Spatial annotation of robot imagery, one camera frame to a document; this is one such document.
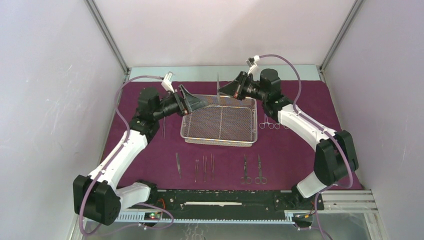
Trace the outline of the steel instrument tray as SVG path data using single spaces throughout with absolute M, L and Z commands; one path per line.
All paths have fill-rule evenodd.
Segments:
M 258 140 L 258 108 L 253 98 L 196 94 L 208 106 L 183 117 L 180 136 L 187 143 L 251 147 Z

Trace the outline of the steel forceps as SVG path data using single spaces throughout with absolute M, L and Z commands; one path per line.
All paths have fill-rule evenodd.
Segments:
M 268 180 L 263 176 L 262 161 L 260 155 L 257 156 L 258 176 L 254 179 L 255 183 L 265 185 Z
M 242 185 L 248 185 L 252 183 L 252 178 L 248 176 L 248 162 L 247 162 L 247 156 L 243 156 L 243 176 L 240 178 L 240 183 Z
M 263 122 L 259 123 L 259 128 L 260 129 L 265 129 L 265 128 L 274 129 L 275 128 L 275 124 L 269 122 L 268 116 L 266 114 L 264 114 Z

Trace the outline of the steel surgical scissors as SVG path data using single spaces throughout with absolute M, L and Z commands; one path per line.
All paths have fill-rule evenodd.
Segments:
M 274 129 L 280 129 L 281 127 L 283 127 L 285 130 L 289 129 L 287 126 L 282 125 L 280 123 L 275 123 L 273 126 L 274 126 Z

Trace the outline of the grey scalpel handle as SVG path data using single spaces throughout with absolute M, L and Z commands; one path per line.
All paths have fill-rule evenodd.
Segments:
M 182 179 L 182 170 L 181 170 L 180 156 L 179 156 L 179 153 L 178 152 L 175 153 L 175 158 L 176 158 L 178 176 L 179 176 L 180 179 Z

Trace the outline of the maroon surgical wrap cloth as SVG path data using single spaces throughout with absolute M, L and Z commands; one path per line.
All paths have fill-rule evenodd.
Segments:
M 155 87 L 161 97 L 165 95 L 160 82 L 131 82 L 123 88 L 118 109 L 127 121 L 135 113 L 140 91 L 147 87 Z M 321 124 L 341 131 L 329 89 L 323 82 L 302 81 L 297 106 Z M 290 190 L 314 169 L 314 150 L 290 129 L 259 128 L 257 141 L 251 147 L 236 147 L 187 143 L 180 135 L 181 123 L 182 117 L 177 114 L 165 118 L 165 139 L 162 139 L 162 129 L 159 129 L 151 143 L 123 174 L 119 187 L 145 180 L 157 184 L 159 189 Z M 101 160 L 115 148 L 124 130 L 124 123 L 115 115 Z M 182 179 L 179 178 L 176 153 L 180 158 Z M 215 158 L 214 180 L 211 154 Z M 253 178 L 251 184 L 241 184 L 244 155 L 247 157 L 248 176 Z M 258 155 L 261 158 L 262 174 L 267 178 L 266 184 L 255 184 Z M 203 156 L 208 156 L 206 182 L 203 179 Z M 199 159 L 197 182 L 196 159 Z

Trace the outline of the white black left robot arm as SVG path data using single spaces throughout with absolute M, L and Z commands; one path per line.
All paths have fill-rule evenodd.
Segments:
M 79 221 L 84 218 L 102 225 L 111 225 L 120 211 L 141 203 L 153 208 L 158 194 L 142 182 L 118 188 L 118 184 L 133 160 L 152 141 L 160 128 L 160 120 L 181 117 L 208 106 L 208 102 L 191 94 L 183 85 L 168 90 L 160 97 L 155 87 L 141 90 L 135 114 L 125 124 L 126 130 L 105 160 L 87 176 L 78 175 L 72 184 L 74 211 Z

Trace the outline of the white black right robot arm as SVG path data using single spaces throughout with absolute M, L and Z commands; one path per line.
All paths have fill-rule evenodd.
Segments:
M 353 173 L 359 167 L 352 135 L 346 130 L 326 127 L 297 107 L 282 93 L 276 70 L 263 70 L 258 81 L 241 71 L 218 91 L 237 100 L 249 97 L 261 101 L 268 117 L 288 127 L 314 150 L 313 171 L 292 189 L 290 201 L 295 208 L 304 209 L 312 196 L 338 185 L 343 178 L 349 179 L 347 188 L 352 187 Z

